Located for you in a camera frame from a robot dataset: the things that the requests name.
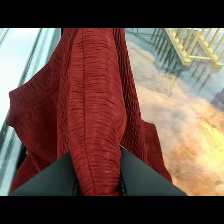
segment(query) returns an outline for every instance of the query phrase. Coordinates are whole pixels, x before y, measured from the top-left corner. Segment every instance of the marble surface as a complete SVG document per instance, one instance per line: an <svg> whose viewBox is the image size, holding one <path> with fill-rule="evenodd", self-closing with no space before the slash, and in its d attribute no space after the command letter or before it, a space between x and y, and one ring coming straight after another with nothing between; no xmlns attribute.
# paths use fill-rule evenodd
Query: marble surface
<svg viewBox="0 0 224 224"><path fill-rule="evenodd" d="M187 195L224 195L224 68L202 61L183 67L162 31L158 40L152 28L129 31L142 117L157 127L173 183Z"/></svg>

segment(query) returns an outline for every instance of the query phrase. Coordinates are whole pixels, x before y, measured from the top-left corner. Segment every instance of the ribbed fabric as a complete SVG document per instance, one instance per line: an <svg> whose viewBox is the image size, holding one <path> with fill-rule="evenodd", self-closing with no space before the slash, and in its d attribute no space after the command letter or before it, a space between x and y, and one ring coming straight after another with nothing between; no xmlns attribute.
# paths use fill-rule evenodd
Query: ribbed fabric
<svg viewBox="0 0 224 224"><path fill-rule="evenodd" d="M9 95L7 124L28 150L11 191L70 151L82 195L119 195L120 144L172 182L141 119L123 28L64 29L48 64Z"/></svg>

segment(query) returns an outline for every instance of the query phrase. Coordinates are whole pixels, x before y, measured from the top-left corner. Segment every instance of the red garment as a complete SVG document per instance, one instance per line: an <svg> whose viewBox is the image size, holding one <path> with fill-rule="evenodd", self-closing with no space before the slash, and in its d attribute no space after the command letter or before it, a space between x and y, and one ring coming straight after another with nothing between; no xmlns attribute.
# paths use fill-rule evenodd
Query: red garment
<svg viewBox="0 0 224 224"><path fill-rule="evenodd" d="M7 124L28 150L11 191L70 151L82 195L118 195L120 144L172 182L141 119L123 28L65 29L48 64L9 95Z"/></svg>

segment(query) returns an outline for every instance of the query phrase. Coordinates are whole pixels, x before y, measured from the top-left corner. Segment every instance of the pleated fabric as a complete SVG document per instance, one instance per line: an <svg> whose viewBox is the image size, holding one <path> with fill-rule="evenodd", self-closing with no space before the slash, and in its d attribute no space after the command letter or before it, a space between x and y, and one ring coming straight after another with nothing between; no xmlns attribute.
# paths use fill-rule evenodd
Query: pleated fabric
<svg viewBox="0 0 224 224"><path fill-rule="evenodd" d="M65 28L9 96L7 124L28 150L10 192L70 151L81 195L119 195L120 144L172 182L155 125L141 119L123 28Z"/></svg>

